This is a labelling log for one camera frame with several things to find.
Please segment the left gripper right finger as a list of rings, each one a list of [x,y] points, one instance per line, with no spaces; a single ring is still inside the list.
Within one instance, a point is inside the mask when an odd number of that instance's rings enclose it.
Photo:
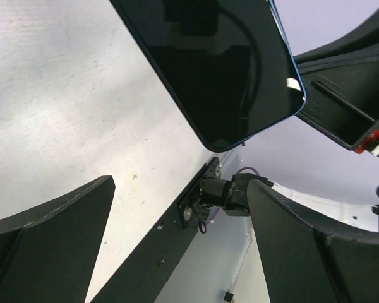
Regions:
[[[379,302],[379,233],[260,181],[249,183],[247,197],[271,302]]]

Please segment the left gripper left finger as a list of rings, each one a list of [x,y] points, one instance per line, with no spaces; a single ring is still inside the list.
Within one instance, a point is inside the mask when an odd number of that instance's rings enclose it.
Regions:
[[[0,219],[0,302],[84,302],[114,192],[105,175]]]

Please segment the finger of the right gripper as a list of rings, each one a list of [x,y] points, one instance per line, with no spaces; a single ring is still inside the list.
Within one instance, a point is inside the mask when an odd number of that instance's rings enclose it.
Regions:
[[[347,150],[379,155],[379,9],[295,62],[307,95],[297,117]]]

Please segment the blue phone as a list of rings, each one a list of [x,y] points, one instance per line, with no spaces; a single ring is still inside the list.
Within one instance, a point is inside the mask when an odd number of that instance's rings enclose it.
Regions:
[[[208,150],[231,150],[304,107],[273,1],[112,5]]]

